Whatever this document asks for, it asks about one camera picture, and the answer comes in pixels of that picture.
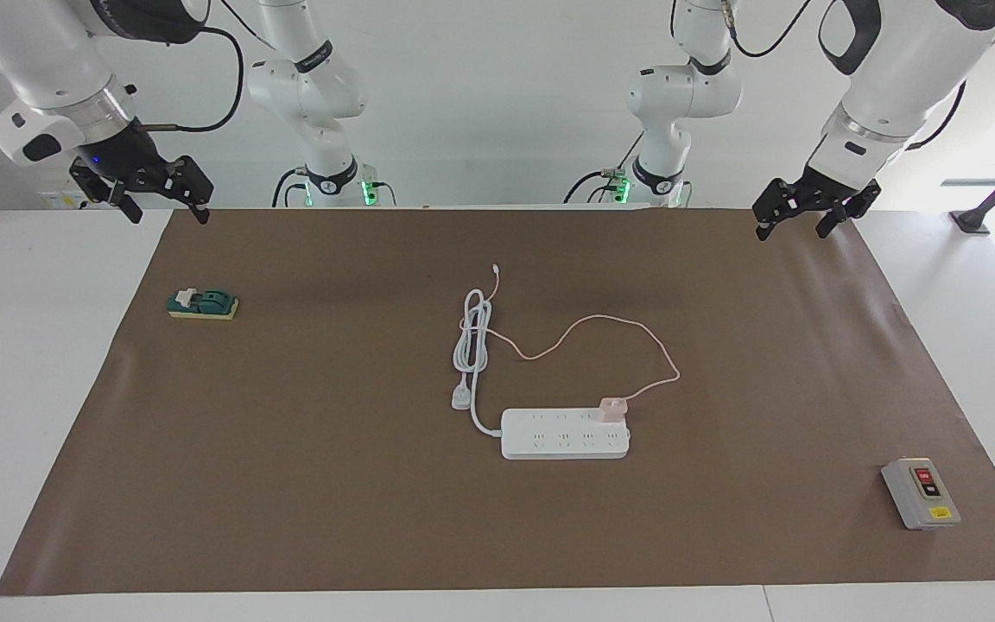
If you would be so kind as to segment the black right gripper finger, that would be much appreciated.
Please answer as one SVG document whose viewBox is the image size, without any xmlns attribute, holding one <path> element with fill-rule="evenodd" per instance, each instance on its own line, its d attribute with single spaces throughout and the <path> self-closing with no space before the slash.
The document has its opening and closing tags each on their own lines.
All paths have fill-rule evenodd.
<svg viewBox="0 0 995 622">
<path fill-rule="evenodd" d="M 125 192 L 121 182 L 116 182 L 114 186 L 108 185 L 106 180 L 76 180 L 75 182 L 86 195 L 88 202 L 113 206 L 125 215 L 130 223 L 141 223 L 143 210 L 136 204 L 134 198 Z"/>
<path fill-rule="evenodd" d="M 198 224 L 208 224 L 214 185 L 204 170 L 189 155 L 181 156 L 165 166 L 167 178 L 163 182 L 162 196 L 185 205 Z"/>
</svg>

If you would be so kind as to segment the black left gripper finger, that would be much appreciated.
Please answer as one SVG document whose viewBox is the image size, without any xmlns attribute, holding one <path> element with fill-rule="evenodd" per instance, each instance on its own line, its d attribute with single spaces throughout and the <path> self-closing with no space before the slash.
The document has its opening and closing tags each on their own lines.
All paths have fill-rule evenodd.
<svg viewBox="0 0 995 622">
<path fill-rule="evenodd" d="M 801 185 L 797 182 L 771 180 L 762 190 L 751 205 L 751 213 L 757 221 L 755 233 L 759 241 L 769 239 L 778 224 L 796 217 L 801 212 L 796 205 L 799 189 Z"/>
<path fill-rule="evenodd" d="M 846 223 L 852 217 L 845 202 L 834 202 L 833 207 L 818 221 L 814 231 L 818 238 L 826 239 L 838 225 Z"/>
</svg>

